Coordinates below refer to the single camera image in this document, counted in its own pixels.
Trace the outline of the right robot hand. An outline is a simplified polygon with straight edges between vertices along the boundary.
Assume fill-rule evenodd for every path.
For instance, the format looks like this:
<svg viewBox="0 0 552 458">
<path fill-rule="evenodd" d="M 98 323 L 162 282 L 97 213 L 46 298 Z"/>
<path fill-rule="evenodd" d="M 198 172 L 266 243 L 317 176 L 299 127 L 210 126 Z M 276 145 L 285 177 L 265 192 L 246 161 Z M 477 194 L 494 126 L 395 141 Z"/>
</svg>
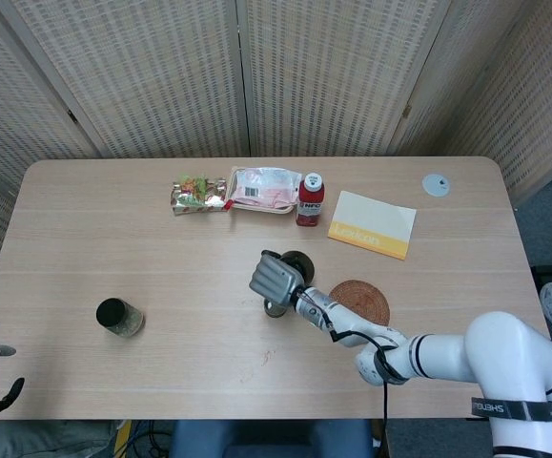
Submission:
<svg viewBox="0 0 552 458">
<path fill-rule="evenodd" d="M 296 292 L 305 286 L 302 274 L 271 252 L 263 252 L 249 287 L 264 300 L 278 306 L 294 306 Z"/>
</svg>

